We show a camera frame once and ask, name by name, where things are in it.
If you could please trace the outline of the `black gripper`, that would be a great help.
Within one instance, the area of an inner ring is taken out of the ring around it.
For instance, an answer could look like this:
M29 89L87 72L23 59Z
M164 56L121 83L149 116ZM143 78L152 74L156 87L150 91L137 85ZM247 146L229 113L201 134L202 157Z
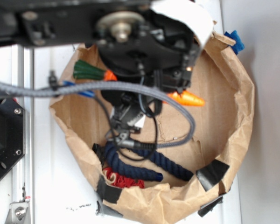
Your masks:
M152 10L118 11L100 18L96 32L107 42L98 46L101 60L125 81L145 76L145 84L152 86L159 73L163 91L182 92L191 86L187 68L193 65L198 44L185 23Z

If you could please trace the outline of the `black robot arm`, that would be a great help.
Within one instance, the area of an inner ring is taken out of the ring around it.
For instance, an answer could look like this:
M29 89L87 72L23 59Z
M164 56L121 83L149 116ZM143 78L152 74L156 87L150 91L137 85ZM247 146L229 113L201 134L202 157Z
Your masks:
M151 0L0 0L0 47L96 45L119 80L181 92L198 44L193 29L152 8Z

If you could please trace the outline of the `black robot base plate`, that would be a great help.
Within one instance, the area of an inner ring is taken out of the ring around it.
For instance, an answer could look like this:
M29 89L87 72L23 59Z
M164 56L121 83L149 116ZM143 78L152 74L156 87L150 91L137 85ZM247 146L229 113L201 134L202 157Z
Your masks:
M24 112L13 99L0 99L0 181L24 156Z

